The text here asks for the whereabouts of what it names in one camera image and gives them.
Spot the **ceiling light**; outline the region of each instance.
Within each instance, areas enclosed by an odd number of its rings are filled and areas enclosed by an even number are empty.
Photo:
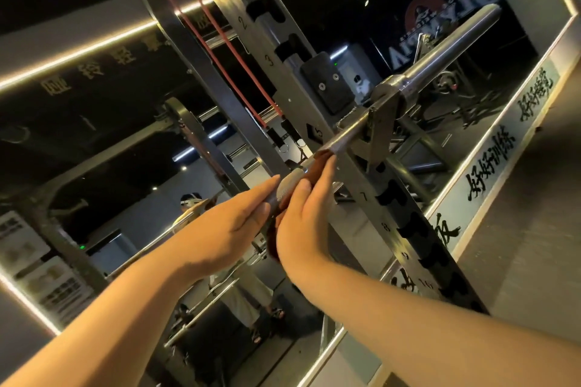
[[[204,5],[209,5],[213,3],[213,0],[202,0],[202,3],[204,3]],[[200,3],[194,2],[192,4],[186,5],[184,8],[181,9],[181,11],[190,12],[199,8]],[[102,37],[97,41],[86,44],[82,48],[80,47],[77,48],[76,50],[69,50],[67,51],[67,53],[61,54],[60,57],[57,57],[54,60],[38,63],[36,66],[29,67],[21,72],[14,73],[4,78],[3,80],[0,80],[0,90],[4,90],[17,83],[25,82],[27,79],[33,76],[42,74],[43,72],[47,72],[51,69],[54,69],[58,66],[61,66],[86,54],[97,51],[106,46],[110,46],[111,44],[117,41],[134,36],[135,34],[138,34],[149,28],[153,28],[154,26],[157,26],[157,22],[155,20],[148,19],[146,21],[140,22],[139,24],[135,24],[124,31],[117,31],[108,37]]]
[[[47,61],[45,63],[40,63],[38,66],[33,68],[29,68],[20,72],[16,75],[11,75],[8,78],[0,81],[0,89],[5,89],[13,84],[23,82],[26,79],[38,75],[42,72],[46,72],[49,69],[56,68],[57,66],[61,66],[64,63],[68,63],[71,60],[75,60],[76,58],[82,57],[83,55],[89,54],[93,51],[97,51],[101,48],[106,46],[110,46],[113,43],[116,43],[124,38],[133,36],[141,31],[151,28],[155,26],[157,22],[155,20],[148,20],[146,22],[142,22],[134,26],[133,28],[127,29],[126,31],[116,33],[115,35],[109,36],[107,38],[101,38],[99,41],[94,41],[93,43],[89,44],[84,48],[79,48],[77,50],[71,51],[69,54],[63,55],[62,57],[56,58],[54,60]]]
[[[221,134],[224,130],[226,130],[228,128],[228,124],[225,124],[224,126],[220,127],[218,130],[214,130],[211,134],[209,134],[208,136],[210,138],[213,138],[215,136],[218,136],[219,134]]]
[[[330,55],[330,59],[333,60],[334,58],[337,58],[339,55],[341,55],[342,53],[344,53],[347,50],[348,47],[349,47],[349,45],[345,45],[341,49],[339,49],[336,53],[332,53]]]

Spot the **weight machine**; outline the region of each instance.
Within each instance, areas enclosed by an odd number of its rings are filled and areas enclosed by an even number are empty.
[[[210,59],[184,25],[185,16],[176,15],[171,0],[143,1],[166,38],[204,83],[199,65],[208,74]],[[316,152],[325,142],[337,140],[348,146],[339,156],[338,179],[422,294],[487,312],[392,164],[385,161],[390,155],[386,141],[392,139],[395,120],[403,118],[417,103],[419,92],[498,20],[500,8],[481,9],[406,73],[375,87],[371,105],[356,107],[328,54],[315,53],[280,0],[214,2],[277,89],[274,100],[309,149]],[[228,117],[236,122],[235,117]],[[239,128],[245,134],[247,129]]]

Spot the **wall sign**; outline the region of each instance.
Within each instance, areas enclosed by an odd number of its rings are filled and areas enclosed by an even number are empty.
[[[9,211],[0,216],[0,266],[5,274],[14,277],[50,250],[18,213]]]
[[[57,326],[64,328],[95,297],[60,257],[53,257],[16,281],[24,292]]]
[[[444,200],[434,209],[429,221],[449,251],[454,250],[462,237],[462,230],[472,221],[508,161],[514,156],[534,119],[553,93],[559,78],[553,62],[545,60],[517,100],[492,128],[488,140]]]

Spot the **floor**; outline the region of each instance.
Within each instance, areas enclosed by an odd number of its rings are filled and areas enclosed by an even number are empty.
[[[581,65],[460,267],[492,315],[581,343]]]

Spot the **hand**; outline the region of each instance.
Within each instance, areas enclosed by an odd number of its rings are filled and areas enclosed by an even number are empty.
[[[194,265],[198,273],[201,270],[203,275],[196,275],[196,278],[233,265],[266,222],[270,205],[264,200],[279,179],[280,176],[274,176],[208,210],[166,245],[171,246],[173,255],[185,260],[185,264]]]
[[[291,280],[300,271],[330,261],[327,215],[335,175],[336,156],[329,158],[314,188],[302,179],[294,189],[277,231],[277,251]]]

